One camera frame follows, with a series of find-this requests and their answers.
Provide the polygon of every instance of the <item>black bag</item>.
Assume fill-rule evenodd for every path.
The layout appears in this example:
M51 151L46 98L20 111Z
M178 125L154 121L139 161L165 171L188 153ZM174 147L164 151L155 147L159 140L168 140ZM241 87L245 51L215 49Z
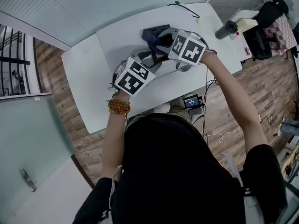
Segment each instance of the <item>black bag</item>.
M283 13L289 13L289 7L285 1L268 1L262 6L255 19L260 27L268 28L277 18L281 17Z

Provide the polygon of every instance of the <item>glass panel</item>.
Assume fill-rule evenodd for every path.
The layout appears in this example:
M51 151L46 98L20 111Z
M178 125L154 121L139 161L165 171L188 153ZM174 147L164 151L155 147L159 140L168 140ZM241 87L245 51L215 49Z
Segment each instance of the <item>glass panel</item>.
M279 224L286 224L299 207L298 197L296 197L289 189L286 189L286 199L288 201L288 208L281 217Z
M74 152L52 96L0 100L0 223L5 224Z

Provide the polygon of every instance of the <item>hand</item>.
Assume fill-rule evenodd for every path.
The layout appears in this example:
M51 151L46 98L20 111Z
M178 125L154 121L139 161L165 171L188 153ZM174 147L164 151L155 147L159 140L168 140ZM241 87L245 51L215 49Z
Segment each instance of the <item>hand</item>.
M113 96L113 99L117 99L123 102L128 102L131 96L124 91L120 91L117 95Z

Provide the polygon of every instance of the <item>person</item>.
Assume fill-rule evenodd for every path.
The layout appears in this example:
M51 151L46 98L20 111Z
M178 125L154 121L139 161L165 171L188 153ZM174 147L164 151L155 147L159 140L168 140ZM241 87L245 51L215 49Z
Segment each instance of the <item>person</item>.
M278 136L281 134L299 135L299 121L283 118L282 124L278 126Z
M240 172L244 186L219 164L199 131L182 117L149 114L125 130L125 114L110 110L101 178L74 224L108 219L113 224L246 223L244 190L248 189L258 201L264 223L274 223L283 213L284 181L255 106L217 55L206 52L201 62L217 79L244 133L247 157ZM124 104L129 98L122 91L114 96Z

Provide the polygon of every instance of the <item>wooden bead bracelet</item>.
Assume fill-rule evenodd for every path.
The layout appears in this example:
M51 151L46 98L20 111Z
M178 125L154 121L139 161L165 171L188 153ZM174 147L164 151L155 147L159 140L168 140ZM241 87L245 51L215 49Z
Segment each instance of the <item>wooden bead bracelet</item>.
M131 110L130 102L111 99L108 103L110 114L128 114Z

